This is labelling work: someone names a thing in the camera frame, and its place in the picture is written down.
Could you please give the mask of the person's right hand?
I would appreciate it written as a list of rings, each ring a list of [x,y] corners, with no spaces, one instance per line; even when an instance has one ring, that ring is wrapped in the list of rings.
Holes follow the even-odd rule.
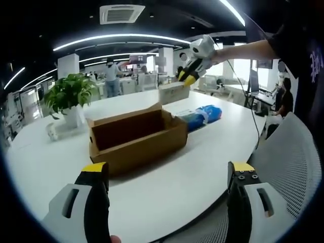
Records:
[[[225,49],[219,49],[215,50],[213,54],[211,55],[211,62],[212,65],[220,64],[224,61],[226,61],[228,58],[226,56],[226,50]]]

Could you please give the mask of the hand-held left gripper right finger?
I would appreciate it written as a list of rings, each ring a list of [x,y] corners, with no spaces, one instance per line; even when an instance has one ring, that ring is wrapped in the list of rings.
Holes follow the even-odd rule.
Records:
[[[278,242],[295,220],[287,202],[247,163],[228,163],[227,242]]]

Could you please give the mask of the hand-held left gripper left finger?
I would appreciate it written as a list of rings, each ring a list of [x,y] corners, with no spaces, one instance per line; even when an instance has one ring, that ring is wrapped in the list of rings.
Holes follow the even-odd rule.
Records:
[[[43,227],[58,242],[111,242],[108,192],[109,164],[84,167],[50,201]]]

